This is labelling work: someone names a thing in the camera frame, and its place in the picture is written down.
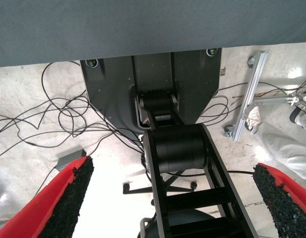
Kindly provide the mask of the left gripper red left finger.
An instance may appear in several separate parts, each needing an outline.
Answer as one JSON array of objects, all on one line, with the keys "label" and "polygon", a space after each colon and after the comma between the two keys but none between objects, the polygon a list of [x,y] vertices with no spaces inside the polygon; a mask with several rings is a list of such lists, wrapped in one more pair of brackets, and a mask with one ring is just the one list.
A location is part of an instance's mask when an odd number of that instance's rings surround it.
[{"label": "left gripper red left finger", "polygon": [[0,238],[72,237],[93,171],[89,156],[69,163],[0,229]]}]

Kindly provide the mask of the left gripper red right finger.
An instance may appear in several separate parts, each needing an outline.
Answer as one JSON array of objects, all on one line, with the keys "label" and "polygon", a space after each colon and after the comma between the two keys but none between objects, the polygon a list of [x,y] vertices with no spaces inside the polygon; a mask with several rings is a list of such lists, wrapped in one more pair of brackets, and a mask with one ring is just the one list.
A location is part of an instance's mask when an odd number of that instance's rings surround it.
[{"label": "left gripper red right finger", "polygon": [[306,189],[282,171],[258,163],[253,180],[280,238],[306,238]]}]

